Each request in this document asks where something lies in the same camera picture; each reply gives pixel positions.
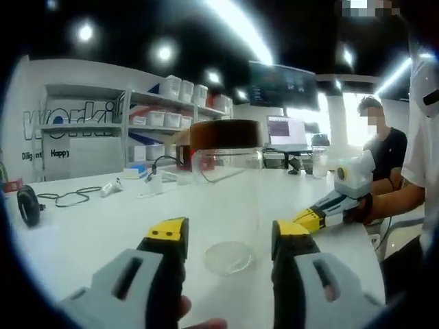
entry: white shelving unit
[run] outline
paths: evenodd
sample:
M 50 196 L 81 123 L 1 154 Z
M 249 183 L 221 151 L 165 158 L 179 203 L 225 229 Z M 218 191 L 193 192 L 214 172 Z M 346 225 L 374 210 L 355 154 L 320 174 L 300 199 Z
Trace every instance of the white shelving unit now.
M 54 112 L 55 108 L 48 108 L 50 101 L 65 99 L 67 101 L 77 100 L 84 101 L 84 103 L 90 101 L 111 101 L 114 103 L 114 110 L 112 111 L 111 122 L 99 122 L 100 119 L 96 118 L 81 118 L 82 122 L 72 123 L 73 119 L 63 118 L 66 123 L 52 123 L 50 117 L 51 111 Z M 166 109 L 171 109 L 174 112 L 182 115 L 189 115 L 193 117 L 193 122 L 198 122 L 199 114 L 203 116 L 203 119 L 221 119 L 223 116 L 233 117 L 233 113 L 225 114 L 219 110 L 208 108 L 206 106 L 196 106 L 192 103 L 185 103 L 175 99 L 168 99 L 162 95 L 152 93 L 139 93 L 133 90 L 118 90 L 113 88 L 103 88 L 98 86 L 83 86 L 72 84 L 48 84 L 44 87 L 42 97 L 40 101 L 40 113 L 43 113 L 42 122 L 45 124 L 36 124 L 34 126 L 35 131 L 39 131 L 41 135 L 40 140 L 33 139 L 33 151 L 36 153 L 37 149 L 41 149 L 43 152 L 43 168 L 37 169 L 34 167 L 37 180 L 38 178 L 45 179 L 46 175 L 51 173 L 51 169 L 45 167 L 44 154 L 50 152 L 49 149 L 44 150 L 45 138 L 48 136 L 61 136 L 68 134 L 69 136 L 80 136 L 84 134 L 91 136 L 92 132 L 105 132 L 105 135 L 120 137 L 123 150 L 123 162 L 126 167 L 138 164 L 146 164 L 150 167 L 154 161 L 147 160 L 143 162 L 130 162 L 128 159 L 128 148 L 130 144 L 130 132 L 159 135 L 172 135 L 181 131 L 181 128 L 176 127 L 154 127 L 150 125 L 133 125 L 130 123 L 130 104 L 136 104 L 141 106 L 159 106 Z M 162 159 L 158 165 L 172 165 L 174 161 L 172 159 Z

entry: white shirt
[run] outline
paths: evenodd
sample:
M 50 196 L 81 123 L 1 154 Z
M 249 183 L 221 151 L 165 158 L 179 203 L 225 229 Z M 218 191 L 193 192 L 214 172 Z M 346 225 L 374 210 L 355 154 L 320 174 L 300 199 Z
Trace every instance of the white shirt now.
M 412 100 L 402 175 L 412 184 L 425 188 L 425 221 L 420 244 L 426 252 L 439 218 L 439 115 L 427 118 Z

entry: glass jar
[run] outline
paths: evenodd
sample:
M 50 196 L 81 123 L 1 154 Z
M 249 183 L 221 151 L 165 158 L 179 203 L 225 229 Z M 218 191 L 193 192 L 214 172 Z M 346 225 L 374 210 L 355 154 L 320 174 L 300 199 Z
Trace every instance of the glass jar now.
M 328 146 L 313 146 L 313 176 L 325 178 L 328 173 Z
M 197 123 L 215 134 L 230 133 L 244 120 Z M 193 132 L 191 128 L 191 147 Z M 192 157 L 197 184 L 198 216 L 191 229 L 202 235 L 203 262 L 213 273 L 227 276 L 256 264 L 259 257 L 259 179 L 262 153 L 258 143 L 208 143 Z

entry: brown lid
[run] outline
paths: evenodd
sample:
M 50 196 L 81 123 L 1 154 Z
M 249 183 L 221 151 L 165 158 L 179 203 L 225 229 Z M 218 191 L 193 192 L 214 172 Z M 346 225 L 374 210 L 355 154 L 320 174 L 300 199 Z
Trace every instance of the brown lid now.
M 191 148 L 245 149 L 260 147 L 259 123 L 251 120 L 216 120 L 191 126 Z

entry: computer screen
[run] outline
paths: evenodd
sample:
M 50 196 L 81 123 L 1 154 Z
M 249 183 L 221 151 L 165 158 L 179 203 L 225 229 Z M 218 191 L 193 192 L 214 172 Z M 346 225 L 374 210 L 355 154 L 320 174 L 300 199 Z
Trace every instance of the computer screen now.
M 316 75 L 250 61 L 250 105 L 320 111 Z
M 289 117 L 268 117 L 271 145 L 306 145 L 305 123 Z

